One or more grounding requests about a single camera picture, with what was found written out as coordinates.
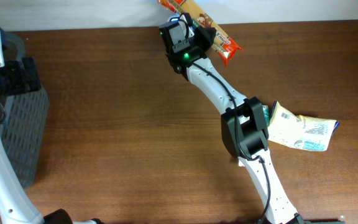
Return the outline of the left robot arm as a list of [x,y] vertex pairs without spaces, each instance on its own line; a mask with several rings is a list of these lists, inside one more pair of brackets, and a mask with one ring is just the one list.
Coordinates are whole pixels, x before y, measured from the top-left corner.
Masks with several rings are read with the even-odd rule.
[[[0,28],[0,100],[39,91],[34,59],[26,57],[23,41]],[[0,103],[0,124],[8,113]],[[8,159],[0,134],[0,223],[73,223],[62,208],[42,215],[26,195]]]

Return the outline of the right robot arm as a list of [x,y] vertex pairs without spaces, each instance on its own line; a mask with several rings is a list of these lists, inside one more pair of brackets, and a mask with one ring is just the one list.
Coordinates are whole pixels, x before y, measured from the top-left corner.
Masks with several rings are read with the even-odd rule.
[[304,223],[273,166],[263,106],[233,88],[207,56],[217,30],[193,26],[188,13],[159,26],[165,55],[176,73],[199,88],[221,116],[224,146],[246,168],[263,203],[259,223]]

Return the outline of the orange spaghetti packet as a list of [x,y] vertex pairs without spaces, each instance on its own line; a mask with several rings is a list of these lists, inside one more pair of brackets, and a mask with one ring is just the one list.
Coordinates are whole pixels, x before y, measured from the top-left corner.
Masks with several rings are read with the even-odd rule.
[[192,19],[189,26],[193,30],[197,27],[216,29],[214,42],[211,47],[222,58],[225,66],[228,65],[228,61],[234,57],[237,50],[242,50],[236,41],[231,38],[194,0],[157,0],[157,2],[178,16],[188,13]]

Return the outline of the yellow wiper sheet pack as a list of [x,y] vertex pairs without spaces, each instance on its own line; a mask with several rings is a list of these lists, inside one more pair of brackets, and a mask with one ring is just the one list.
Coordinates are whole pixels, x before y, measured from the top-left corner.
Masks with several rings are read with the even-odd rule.
[[338,127],[339,121],[335,119],[295,115],[275,101],[268,140],[293,149],[324,152]]

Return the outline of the white conditioner tube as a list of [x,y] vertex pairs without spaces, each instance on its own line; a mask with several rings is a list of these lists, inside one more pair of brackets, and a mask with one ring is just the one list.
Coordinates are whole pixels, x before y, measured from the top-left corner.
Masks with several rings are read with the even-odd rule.
[[247,164],[247,160],[242,158],[242,157],[238,157],[238,166],[240,167],[245,167]]

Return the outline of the green Kleenex tissue pack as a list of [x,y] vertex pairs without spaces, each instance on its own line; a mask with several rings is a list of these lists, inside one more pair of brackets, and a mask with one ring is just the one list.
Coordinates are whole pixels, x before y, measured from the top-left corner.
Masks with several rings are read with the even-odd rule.
[[262,109],[263,109],[263,112],[264,112],[265,122],[267,123],[267,126],[269,126],[269,124],[270,124],[269,107],[267,105],[263,105]]

